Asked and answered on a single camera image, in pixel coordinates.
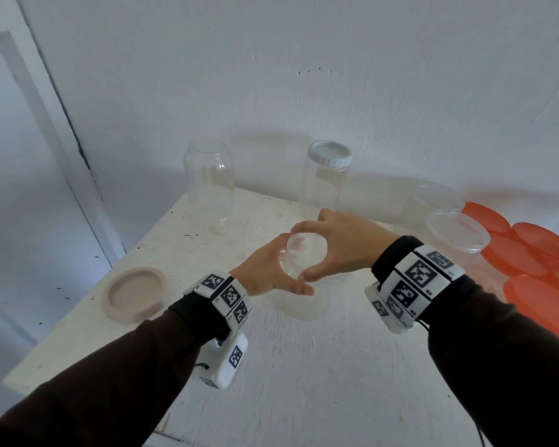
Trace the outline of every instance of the left hand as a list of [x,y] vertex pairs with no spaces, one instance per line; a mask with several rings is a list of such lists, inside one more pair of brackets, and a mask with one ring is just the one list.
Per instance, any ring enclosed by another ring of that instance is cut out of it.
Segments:
[[275,237],[230,272],[249,295],[261,295],[273,289],[286,290],[297,295],[312,296],[315,293],[310,285],[288,276],[279,264],[280,252],[285,249],[290,235],[282,233]]

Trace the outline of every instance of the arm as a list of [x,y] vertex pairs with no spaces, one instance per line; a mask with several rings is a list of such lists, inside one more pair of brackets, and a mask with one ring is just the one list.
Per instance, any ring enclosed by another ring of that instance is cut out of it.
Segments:
[[[312,294],[278,262],[289,236],[280,235],[231,271],[251,296],[272,288]],[[186,384],[200,347],[228,331],[209,300],[188,295],[7,411],[0,417],[0,447],[143,445]]]
[[[323,262],[299,279],[371,268],[383,282],[422,243],[398,238],[354,215],[322,210],[293,233],[327,239]],[[439,372],[489,440],[498,445],[553,445],[559,439],[559,338],[515,306],[462,277],[419,317],[430,325],[429,352]]]

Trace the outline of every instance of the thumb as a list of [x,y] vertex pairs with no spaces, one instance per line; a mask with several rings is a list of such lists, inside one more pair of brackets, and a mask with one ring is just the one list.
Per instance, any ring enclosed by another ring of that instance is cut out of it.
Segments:
[[316,265],[310,266],[300,273],[298,280],[300,282],[317,282],[319,279],[329,276],[330,274],[332,274],[330,263],[326,257]]
[[305,284],[304,282],[297,281],[296,279],[291,278],[285,273],[282,274],[282,276],[278,279],[275,287],[280,290],[286,290],[291,293],[295,293],[297,295],[313,296],[313,294],[315,294],[315,290],[313,289],[313,287]]

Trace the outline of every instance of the white table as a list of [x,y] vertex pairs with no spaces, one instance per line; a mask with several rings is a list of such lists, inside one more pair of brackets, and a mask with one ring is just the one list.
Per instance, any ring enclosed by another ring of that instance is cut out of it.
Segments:
[[[298,205],[237,189],[235,222],[217,235],[193,222],[183,196],[5,379],[29,394],[135,328],[110,321],[101,293],[118,273],[153,266],[173,297],[211,269],[229,270],[300,220]],[[191,446],[479,446],[476,428],[439,375],[422,328],[394,336],[363,293],[369,270],[315,322],[277,313],[265,296],[244,332],[234,381],[216,391],[191,380],[157,430]]]

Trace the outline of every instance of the beige lid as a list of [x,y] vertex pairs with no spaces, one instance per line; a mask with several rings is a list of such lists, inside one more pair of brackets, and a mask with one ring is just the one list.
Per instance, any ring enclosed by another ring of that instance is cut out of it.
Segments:
[[115,277],[105,288],[105,315],[119,323],[135,323],[155,315],[164,306],[166,277],[149,267],[133,268]]

